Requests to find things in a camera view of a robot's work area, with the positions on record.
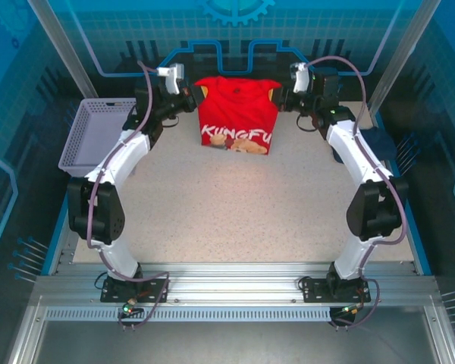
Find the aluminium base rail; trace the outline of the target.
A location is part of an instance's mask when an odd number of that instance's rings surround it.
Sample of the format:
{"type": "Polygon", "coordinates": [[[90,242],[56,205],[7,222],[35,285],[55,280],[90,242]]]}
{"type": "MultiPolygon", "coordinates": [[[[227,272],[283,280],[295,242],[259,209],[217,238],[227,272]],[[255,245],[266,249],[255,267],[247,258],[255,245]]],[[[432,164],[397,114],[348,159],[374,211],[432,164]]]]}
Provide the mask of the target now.
{"type": "MultiPolygon", "coordinates": [[[[301,306],[297,282],[323,278],[327,262],[316,263],[145,263],[145,275],[170,274],[169,306],[301,306]]],[[[93,282],[99,264],[69,263],[58,273],[37,278],[30,296],[34,306],[98,306],[93,282]]],[[[372,262],[366,277],[376,280],[381,306],[431,306],[441,303],[437,281],[418,275],[410,262],[372,262]]]]}

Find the navy blue folded cloth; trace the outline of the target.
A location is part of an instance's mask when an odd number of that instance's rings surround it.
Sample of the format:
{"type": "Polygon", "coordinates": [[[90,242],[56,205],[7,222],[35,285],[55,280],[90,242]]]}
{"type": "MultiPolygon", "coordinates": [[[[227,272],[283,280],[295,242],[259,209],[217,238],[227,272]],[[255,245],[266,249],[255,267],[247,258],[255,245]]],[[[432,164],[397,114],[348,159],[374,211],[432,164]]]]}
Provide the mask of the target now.
{"type": "MultiPolygon", "coordinates": [[[[351,140],[352,131],[349,130],[350,142],[346,144],[343,140],[343,136],[346,136],[347,131],[342,130],[345,135],[331,132],[329,137],[329,145],[332,148],[334,159],[337,162],[343,164],[354,164],[354,159],[364,159],[359,147],[351,140]]],[[[366,150],[371,149],[372,154],[379,161],[390,161],[396,158],[397,148],[390,135],[377,127],[370,127],[369,129],[358,129],[357,136],[360,141],[365,142],[366,150]]]]}

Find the aluminium side frame rail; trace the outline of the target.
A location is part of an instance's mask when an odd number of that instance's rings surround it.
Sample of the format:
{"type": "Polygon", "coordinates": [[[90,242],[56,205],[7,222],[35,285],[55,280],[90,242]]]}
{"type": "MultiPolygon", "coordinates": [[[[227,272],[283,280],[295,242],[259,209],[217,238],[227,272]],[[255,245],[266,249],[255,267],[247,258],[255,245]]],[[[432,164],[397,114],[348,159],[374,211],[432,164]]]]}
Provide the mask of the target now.
{"type": "Polygon", "coordinates": [[[446,310],[431,304],[423,307],[437,364],[455,364],[455,334],[446,310]]]}
{"type": "Polygon", "coordinates": [[[29,302],[6,364],[34,364],[46,314],[42,296],[29,302]]]}

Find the left small LED module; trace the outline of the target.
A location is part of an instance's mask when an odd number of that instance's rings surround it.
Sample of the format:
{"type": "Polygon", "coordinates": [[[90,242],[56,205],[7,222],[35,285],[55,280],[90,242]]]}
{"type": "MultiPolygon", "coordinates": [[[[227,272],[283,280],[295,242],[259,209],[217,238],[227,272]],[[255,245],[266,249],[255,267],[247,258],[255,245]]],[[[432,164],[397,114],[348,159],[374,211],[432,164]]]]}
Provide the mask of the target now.
{"type": "Polygon", "coordinates": [[[144,309],[137,307],[138,301],[135,298],[129,299],[121,309],[120,318],[121,319],[131,319],[138,318],[141,314],[144,313],[144,309]]]}

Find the lavender plastic basket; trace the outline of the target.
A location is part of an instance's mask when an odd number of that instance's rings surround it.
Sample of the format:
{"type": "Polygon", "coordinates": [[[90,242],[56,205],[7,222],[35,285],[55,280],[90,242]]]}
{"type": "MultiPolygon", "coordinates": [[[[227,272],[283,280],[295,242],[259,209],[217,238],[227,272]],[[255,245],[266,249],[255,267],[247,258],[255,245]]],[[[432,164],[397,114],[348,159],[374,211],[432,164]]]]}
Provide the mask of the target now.
{"type": "Polygon", "coordinates": [[[135,104],[134,98],[81,101],[64,145],[58,168],[72,177],[93,170],[115,146],[135,104]]]}

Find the black mounting plate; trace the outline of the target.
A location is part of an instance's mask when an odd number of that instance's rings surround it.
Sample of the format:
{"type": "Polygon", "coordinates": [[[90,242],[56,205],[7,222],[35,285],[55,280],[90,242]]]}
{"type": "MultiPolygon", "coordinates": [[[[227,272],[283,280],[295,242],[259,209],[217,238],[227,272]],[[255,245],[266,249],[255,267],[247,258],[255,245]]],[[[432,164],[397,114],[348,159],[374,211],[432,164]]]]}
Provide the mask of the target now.
{"type": "Polygon", "coordinates": [[[370,303],[369,285],[362,279],[330,281],[328,278],[302,277],[297,286],[304,303],[370,303]]]}
{"type": "Polygon", "coordinates": [[[140,283],[119,281],[106,278],[103,281],[100,301],[102,303],[126,303],[135,299],[138,303],[154,303],[158,297],[159,302],[164,303],[167,299],[166,288],[162,288],[165,279],[155,279],[140,283]]]}

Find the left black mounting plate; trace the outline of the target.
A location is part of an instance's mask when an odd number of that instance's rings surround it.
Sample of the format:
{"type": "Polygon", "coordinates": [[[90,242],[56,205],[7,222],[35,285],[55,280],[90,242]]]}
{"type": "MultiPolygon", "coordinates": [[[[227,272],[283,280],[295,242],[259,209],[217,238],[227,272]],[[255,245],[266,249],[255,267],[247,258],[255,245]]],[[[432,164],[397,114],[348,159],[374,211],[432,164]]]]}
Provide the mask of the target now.
{"type": "Polygon", "coordinates": [[[165,279],[155,279],[140,283],[119,281],[106,278],[103,281],[100,301],[102,303],[126,303],[135,299],[138,303],[154,303],[158,297],[159,302],[164,303],[167,299],[166,288],[162,288],[165,279]]]}

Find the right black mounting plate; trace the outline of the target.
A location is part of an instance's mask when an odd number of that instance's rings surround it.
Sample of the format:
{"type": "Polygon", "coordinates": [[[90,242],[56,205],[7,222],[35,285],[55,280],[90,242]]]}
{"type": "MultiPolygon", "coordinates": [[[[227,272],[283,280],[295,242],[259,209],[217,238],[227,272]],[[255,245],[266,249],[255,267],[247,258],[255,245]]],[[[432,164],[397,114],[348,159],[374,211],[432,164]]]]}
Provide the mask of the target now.
{"type": "Polygon", "coordinates": [[[369,285],[362,279],[330,281],[328,278],[302,277],[297,286],[304,303],[370,303],[369,285]]]}

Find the red t-shirt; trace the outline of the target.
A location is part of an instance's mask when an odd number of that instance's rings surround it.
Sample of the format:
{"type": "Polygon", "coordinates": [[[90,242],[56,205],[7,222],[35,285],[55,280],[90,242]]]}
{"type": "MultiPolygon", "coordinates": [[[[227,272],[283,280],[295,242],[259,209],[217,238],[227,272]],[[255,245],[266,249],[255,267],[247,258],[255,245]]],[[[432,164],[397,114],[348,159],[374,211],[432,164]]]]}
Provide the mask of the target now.
{"type": "Polygon", "coordinates": [[[239,77],[204,77],[196,86],[206,88],[200,102],[199,133],[202,146],[267,155],[278,117],[268,91],[281,86],[274,80],[239,77]]]}

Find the small led module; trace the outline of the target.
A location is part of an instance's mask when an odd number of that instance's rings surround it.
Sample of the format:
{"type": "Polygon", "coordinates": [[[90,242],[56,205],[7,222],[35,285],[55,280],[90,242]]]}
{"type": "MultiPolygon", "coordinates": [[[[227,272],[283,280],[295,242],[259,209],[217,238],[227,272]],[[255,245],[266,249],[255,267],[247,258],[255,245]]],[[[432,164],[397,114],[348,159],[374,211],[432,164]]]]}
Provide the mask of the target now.
{"type": "Polygon", "coordinates": [[[121,319],[131,319],[138,318],[141,314],[144,313],[144,309],[137,307],[138,301],[135,298],[129,299],[121,309],[120,318],[121,319]]]}
{"type": "Polygon", "coordinates": [[[356,315],[363,308],[363,303],[354,303],[352,305],[342,307],[340,310],[336,311],[334,317],[340,318],[347,315],[356,315]]]}

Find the right small LED module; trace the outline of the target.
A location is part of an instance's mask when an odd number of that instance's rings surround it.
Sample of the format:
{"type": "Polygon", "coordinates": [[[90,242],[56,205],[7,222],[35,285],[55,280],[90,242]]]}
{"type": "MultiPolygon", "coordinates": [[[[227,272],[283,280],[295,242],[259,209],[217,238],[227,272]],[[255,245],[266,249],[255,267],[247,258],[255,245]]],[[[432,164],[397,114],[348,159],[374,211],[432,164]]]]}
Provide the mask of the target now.
{"type": "Polygon", "coordinates": [[[363,308],[363,303],[354,303],[352,305],[342,307],[340,310],[336,311],[334,317],[340,318],[347,315],[356,315],[363,308]]]}

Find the left aluminium frame post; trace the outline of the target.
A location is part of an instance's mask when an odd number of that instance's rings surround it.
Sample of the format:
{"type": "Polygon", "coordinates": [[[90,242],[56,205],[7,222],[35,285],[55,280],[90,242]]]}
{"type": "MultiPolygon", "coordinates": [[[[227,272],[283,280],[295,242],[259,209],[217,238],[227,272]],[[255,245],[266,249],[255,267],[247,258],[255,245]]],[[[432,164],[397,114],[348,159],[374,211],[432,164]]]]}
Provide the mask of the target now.
{"type": "Polygon", "coordinates": [[[86,99],[98,98],[84,66],[82,65],[71,41],[60,24],[48,0],[27,0],[42,28],[47,34],[64,66],[72,76],[77,88],[86,99]]]}

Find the right aluminium frame post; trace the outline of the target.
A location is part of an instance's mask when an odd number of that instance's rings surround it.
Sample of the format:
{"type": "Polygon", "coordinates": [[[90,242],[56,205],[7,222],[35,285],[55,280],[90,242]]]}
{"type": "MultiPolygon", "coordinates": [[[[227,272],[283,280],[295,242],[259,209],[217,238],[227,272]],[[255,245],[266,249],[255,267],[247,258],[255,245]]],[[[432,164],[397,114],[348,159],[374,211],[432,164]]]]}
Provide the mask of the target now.
{"type": "Polygon", "coordinates": [[[422,0],[369,100],[369,114],[372,117],[388,96],[440,3],[441,0],[422,0]]]}

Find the aluminium frame post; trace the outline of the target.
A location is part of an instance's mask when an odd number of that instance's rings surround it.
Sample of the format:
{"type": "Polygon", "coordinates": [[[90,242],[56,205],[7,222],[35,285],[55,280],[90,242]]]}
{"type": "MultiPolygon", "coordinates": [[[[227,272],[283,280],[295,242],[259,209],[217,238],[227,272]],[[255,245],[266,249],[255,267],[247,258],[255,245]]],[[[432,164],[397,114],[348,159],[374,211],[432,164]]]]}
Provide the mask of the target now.
{"type": "Polygon", "coordinates": [[[440,3],[441,0],[422,0],[369,100],[369,114],[372,117],[388,96],[440,3]]]}
{"type": "Polygon", "coordinates": [[[48,0],[27,0],[42,28],[47,34],[64,66],[72,76],[77,88],[86,99],[98,98],[84,66],[82,65],[71,41],[60,24],[48,0]]]}

